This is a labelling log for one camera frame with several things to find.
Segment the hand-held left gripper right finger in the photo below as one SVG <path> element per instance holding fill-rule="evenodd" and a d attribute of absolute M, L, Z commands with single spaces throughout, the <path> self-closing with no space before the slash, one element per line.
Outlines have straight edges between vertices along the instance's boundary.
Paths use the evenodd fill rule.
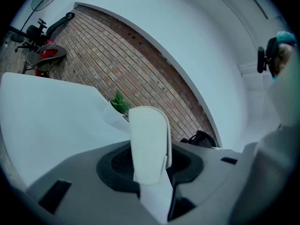
<path fill-rule="evenodd" d="M 232 150 L 174 142 L 172 166 L 167 170 L 174 188 L 168 222 L 225 224 L 234 202 L 228 179 L 240 157 Z"/>

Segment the brown wicker chair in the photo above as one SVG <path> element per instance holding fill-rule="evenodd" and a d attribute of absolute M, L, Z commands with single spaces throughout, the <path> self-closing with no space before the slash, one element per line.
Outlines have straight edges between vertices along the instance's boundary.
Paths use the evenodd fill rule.
<path fill-rule="evenodd" d="M 36 52 L 31 51 L 25 55 L 25 65 L 22 74 L 34 70 L 36 76 L 49 78 L 52 68 L 64 59 L 66 55 L 67 51 L 65 48 L 55 44 L 46 44 Z"/>

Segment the green plant in white pot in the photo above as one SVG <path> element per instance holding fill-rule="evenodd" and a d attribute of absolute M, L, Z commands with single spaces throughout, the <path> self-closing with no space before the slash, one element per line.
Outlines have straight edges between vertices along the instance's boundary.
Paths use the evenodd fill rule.
<path fill-rule="evenodd" d="M 101 118 L 108 125 L 115 125 L 124 120 L 128 114 L 131 104 L 125 101 L 124 95 L 119 89 L 116 89 L 113 96 L 105 103 Z"/>

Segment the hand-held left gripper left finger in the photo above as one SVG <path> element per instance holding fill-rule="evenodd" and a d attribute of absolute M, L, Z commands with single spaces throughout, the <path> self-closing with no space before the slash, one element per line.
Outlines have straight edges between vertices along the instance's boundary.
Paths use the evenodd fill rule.
<path fill-rule="evenodd" d="M 54 215 L 68 225 L 158 225 L 139 201 L 139 185 L 121 165 L 129 141 L 73 155 L 27 189 L 41 202 L 57 181 L 70 182 Z"/>

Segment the red bag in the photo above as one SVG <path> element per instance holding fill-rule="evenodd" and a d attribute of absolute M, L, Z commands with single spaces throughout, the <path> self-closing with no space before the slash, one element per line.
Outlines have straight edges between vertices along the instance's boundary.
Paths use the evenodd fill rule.
<path fill-rule="evenodd" d="M 40 47 L 37 50 L 37 53 L 40 54 L 44 59 L 52 58 L 53 56 L 56 55 L 58 51 L 57 49 L 50 48 L 49 45 L 55 45 L 55 42 L 48 39 L 45 45 L 43 45 L 43 47 Z M 35 75 L 39 77 L 49 77 L 50 71 L 53 66 L 54 66 L 54 62 L 45 64 L 39 70 L 35 69 Z"/>

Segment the white rectangular object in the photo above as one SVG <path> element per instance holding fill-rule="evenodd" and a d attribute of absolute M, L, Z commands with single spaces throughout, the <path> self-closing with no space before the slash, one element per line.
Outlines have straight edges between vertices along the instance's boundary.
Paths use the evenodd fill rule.
<path fill-rule="evenodd" d="M 156 184 L 173 162 L 169 120 L 152 106 L 132 108 L 128 115 L 134 181 Z"/>

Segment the person in white coat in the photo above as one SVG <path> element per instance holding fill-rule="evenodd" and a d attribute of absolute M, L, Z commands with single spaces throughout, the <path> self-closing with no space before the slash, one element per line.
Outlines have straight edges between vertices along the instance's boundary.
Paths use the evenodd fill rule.
<path fill-rule="evenodd" d="M 262 138 L 231 225 L 300 225 L 300 51 L 268 90 L 280 127 Z"/>

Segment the tall black office chair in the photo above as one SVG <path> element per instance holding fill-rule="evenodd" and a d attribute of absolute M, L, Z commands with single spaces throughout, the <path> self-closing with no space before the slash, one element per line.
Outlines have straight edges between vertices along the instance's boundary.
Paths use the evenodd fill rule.
<path fill-rule="evenodd" d="M 196 134 L 190 137 L 189 139 L 183 138 L 180 142 L 204 148 L 217 147 L 215 140 L 209 134 L 200 130 L 198 130 Z"/>

